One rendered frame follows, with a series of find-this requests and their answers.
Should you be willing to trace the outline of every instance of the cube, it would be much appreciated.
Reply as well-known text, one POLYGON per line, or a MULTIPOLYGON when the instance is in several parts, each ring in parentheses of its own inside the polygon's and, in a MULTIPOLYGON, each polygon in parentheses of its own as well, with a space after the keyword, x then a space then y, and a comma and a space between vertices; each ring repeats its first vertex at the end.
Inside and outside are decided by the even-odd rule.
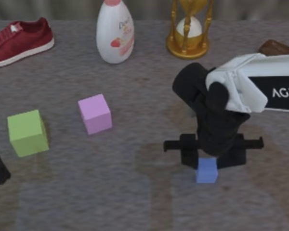
POLYGON ((197 183, 215 183, 218 178, 216 158, 199 158, 196 171, 197 183))
POLYGON ((88 135, 112 128, 111 113, 103 94, 80 100, 78 105, 88 135))
POLYGON ((19 157, 49 150, 46 129, 38 110, 9 116, 8 129, 11 145, 19 157))

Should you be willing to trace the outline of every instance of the white bottle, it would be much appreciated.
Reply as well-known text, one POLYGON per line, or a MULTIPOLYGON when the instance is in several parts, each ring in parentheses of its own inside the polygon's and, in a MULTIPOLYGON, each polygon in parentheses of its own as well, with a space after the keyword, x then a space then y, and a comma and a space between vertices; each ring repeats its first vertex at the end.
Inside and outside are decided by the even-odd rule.
POLYGON ((125 61, 134 47, 134 23, 122 0, 104 0, 96 29, 97 49, 107 63, 125 61))

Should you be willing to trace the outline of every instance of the red shoe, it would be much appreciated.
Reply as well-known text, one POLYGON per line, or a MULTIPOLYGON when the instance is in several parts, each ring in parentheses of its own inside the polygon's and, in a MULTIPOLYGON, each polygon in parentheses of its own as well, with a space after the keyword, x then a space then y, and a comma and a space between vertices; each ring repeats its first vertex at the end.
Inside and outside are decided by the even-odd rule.
POLYGON ((0 67, 49 50, 53 45, 53 33, 45 18, 10 23, 0 31, 0 67))

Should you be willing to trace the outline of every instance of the brown object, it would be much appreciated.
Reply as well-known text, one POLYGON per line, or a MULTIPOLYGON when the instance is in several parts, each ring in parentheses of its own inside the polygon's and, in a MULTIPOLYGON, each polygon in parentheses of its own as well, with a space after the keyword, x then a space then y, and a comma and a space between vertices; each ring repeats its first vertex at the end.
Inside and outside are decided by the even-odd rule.
POLYGON ((259 52, 267 56, 289 54, 289 47, 270 39, 259 48, 259 52))

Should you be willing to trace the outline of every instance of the pink bottle cap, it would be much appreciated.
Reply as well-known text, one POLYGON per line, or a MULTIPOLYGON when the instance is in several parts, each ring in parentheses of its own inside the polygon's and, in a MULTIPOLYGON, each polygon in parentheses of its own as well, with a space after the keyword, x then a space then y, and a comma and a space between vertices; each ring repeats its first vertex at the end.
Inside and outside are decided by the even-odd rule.
POLYGON ((107 6, 117 6, 120 4, 121 0, 104 0, 107 6))

